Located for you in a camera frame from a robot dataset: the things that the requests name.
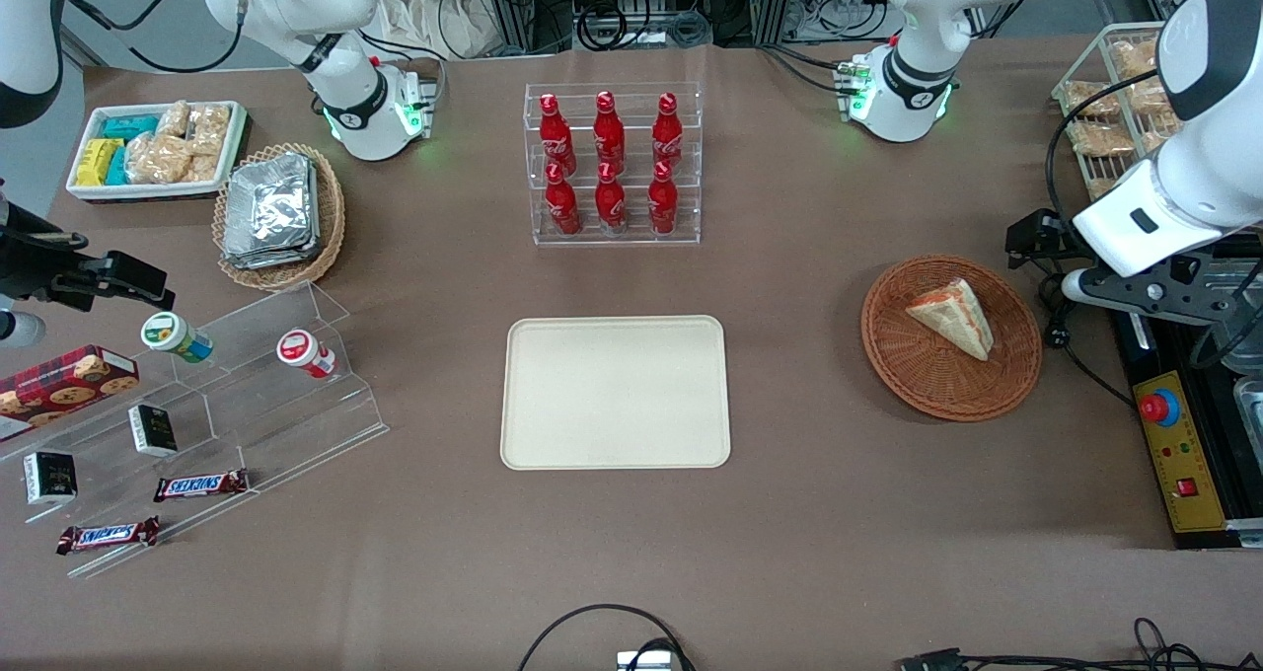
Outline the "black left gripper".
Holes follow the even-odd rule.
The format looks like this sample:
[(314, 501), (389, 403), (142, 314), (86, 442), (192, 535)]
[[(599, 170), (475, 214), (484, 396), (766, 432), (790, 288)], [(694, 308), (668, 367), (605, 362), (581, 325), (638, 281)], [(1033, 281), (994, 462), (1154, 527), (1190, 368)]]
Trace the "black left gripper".
[[(1055, 209), (1036, 209), (1010, 222), (1005, 233), (1010, 270), (1081, 258), (1082, 249), (1065, 234)], [(1103, 263), (1085, 270), (1085, 298), (1087, 305), (1170, 322), (1242, 329), (1257, 308), (1242, 284), (1259, 262), (1259, 246), (1201, 246), (1134, 275), (1119, 275)]]

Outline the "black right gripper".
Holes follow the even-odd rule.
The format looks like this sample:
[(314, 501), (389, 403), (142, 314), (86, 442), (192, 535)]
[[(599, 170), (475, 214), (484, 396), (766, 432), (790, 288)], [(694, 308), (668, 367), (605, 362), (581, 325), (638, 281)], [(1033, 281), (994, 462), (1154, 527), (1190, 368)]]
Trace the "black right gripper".
[(81, 253), (88, 239), (66, 233), (4, 200), (1, 206), (1, 293), (13, 301), (37, 299), (90, 312), (99, 298), (125, 298), (154, 308), (173, 308), (176, 293), (167, 272), (126, 253), (109, 250), (99, 265)]

